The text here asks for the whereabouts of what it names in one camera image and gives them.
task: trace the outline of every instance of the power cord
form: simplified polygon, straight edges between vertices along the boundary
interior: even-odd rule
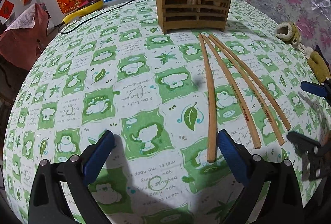
[[[97,18],[98,16],[101,16],[101,15],[103,15],[103,14],[105,14],[105,13],[108,13],[108,12],[110,12],[110,11],[113,11],[113,10],[115,10],[115,9],[121,8],[121,7],[123,7],[123,6],[126,6],[127,4],[129,4],[129,3],[132,3],[133,1],[137,1],[137,0],[131,0],[131,1],[128,1],[128,2],[126,2],[125,4],[123,4],[123,5],[121,5],[121,6],[117,6],[117,7],[113,8],[113,9],[111,9],[111,10],[105,11],[105,12],[103,12],[103,13],[100,13],[100,14],[98,14],[98,15],[94,16],[94,17],[91,17],[91,18],[89,18],[89,19],[87,19],[87,20],[83,21],[81,24],[77,25],[75,28],[73,28],[73,29],[72,29],[72,30],[70,30],[70,31],[67,31],[67,32],[62,32],[62,31],[60,30],[61,26],[63,26],[63,25],[64,25],[64,23],[63,23],[63,22],[62,22],[60,25],[57,25],[56,27],[58,27],[58,28],[59,28],[59,33],[61,33],[61,34],[68,34],[68,33],[72,33],[74,30],[77,30],[77,29],[78,29],[80,26],[82,26],[84,23],[86,23],[86,22],[90,21],[91,19]]]

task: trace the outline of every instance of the yellow glove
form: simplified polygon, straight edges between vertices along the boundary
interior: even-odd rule
[[[307,60],[307,62],[318,82],[322,83],[327,77],[330,78],[330,71],[327,65],[316,51],[311,53],[311,57]]]

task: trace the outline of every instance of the red cloth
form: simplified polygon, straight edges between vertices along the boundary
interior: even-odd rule
[[[0,54],[15,66],[30,71],[41,54],[37,39],[41,43],[46,43],[47,17],[47,13],[39,4],[35,4],[34,27],[12,28],[5,31],[0,36]]]

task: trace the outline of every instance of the chopstick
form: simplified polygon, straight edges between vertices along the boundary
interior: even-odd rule
[[[221,52],[229,59],[229,61],[233,64],[233,66],[237,69],[237,71],[241,74],[241,77],[245,80],[245,82],[247,83],[248,87],[251,89],[251,91],[253,92],[253,94],[256,96],[256,99],[259,101],[263,112],[265,113],[267,119],[269,120],[271,127],[275,133],[275,136],[278,140],[279,145],[283,145],[285,143],[284,138],[282,136],[282,134],[279,131],[279,128],[277,126],[277,123],[273,117],[273,115],[271,114],[267,104],[265,103],[264,99],[262,98],[261,94],[259,93],[259,91],[257,90],[257,88],[255,87],[255,85],[252,83],[252,81],[249,79],[249,77],[247,76],[246,72],[239,66],[239,64],[235,61],[235,59],[233,57],[230,56],[230,54],[220,45],[218,45],[217,43],[213,42],[220,50]]]
[[[215,48],[212,46],[209,39],[205,35],[203,35],[203,39],[206,41],[207,45],[209,46],[209,48],[213,52],[214,56],[216,57],[218,65],[221,67],[226,79],[228,80],[228,82],[229,82],[229,84],[230,84],[230,86],[231,86],[231,88],[234,92],[234,95],[236,96],[236,98],[238,100],[241,111],[244,114],[244,118],[246,120],[248,129],[249,129],[249,133],[251,134],[251,138],[252,138],[254,148],[259,149],[261,147],[260,137],[259,137],[258,131],[256,129],[255,123],[253,121],[252,115],[251,115],[251,113],[250,113],[250,111],[247,107],[247,104],[245,102],[244,97],[242,96],[242,94],[239,90],[239,87],[238,87],[237,83],[235,82],[235,80],[232,77],[230,71],[226,67],[225,63],[223,62],[223,60],[221,59],[221,57],[219,56],[219,54],[217,53]]]
[[[217,117],[216,117],[216,99],[215,86],[210,68],[208,54],[205,47],[205,42],[201,33],[199,33],[199,41],[201,45],[202,55],[204,57],[207,89],[208,89],[208,110],[209,110],[209,124],[208,124],[208,142],[207,142],[207,161],[213,163],[216,159],[216,134],[217,134]]]
[[[274,107],[276,113],[279,115],[282,120],[285,128],[289,131],[291,129],[291,124],[287,120],[285,114],[282,109],[279,107],[278,103],[275,101],[274,97],[269,93],[269,91],[262,84],[260,79],[253,73],[253,71],[241,60],[239,59],[227,46],[225,46],[216,36],[213,34],[209,35],[209,38],[213,41],[213,43],[219,48],[220,46],[228,52],[231,57],[233,57],[239,65],[246,71],[246,73],[253,79],[253,81],[258,85],[258,87],[262,90],[264,95],[268,98],[271,105]]]

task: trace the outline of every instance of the tablecloth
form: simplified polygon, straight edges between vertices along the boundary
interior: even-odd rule
[[[139,0],[70,34],[57,35],[27,76],[8,123],[4,176],[11,208],[27,223],[39,162],[66,161],[110,130],[117,146],[89,189],[113,223],[218,223],[242,185],[219,150],[215,163],[206,162],[208,101],[198,33],[213,33],[253,70],[292,130],[320,140],[329,129],[331,112],[326,101],[300,89],[302,80],[316,82],[307,61],[273,35],[275,26],[251,5],[233,0],[224,32],[193,29],[163,35],[155,0]],[[287,139],[279,146],[258,101],[224,59],[259,132],[262,147],[253,149],[233,91],[207,49],[218,129],[226,129],[236,142],[265,160],[290,159],[305,205],[319,181],[307,180],[302,159]],[[285,137],[287,131],[271,106],[270,110]],[[267,187],[250,220],[259,212]],[[75,219],[84,223],[65,183],[63,188]]]

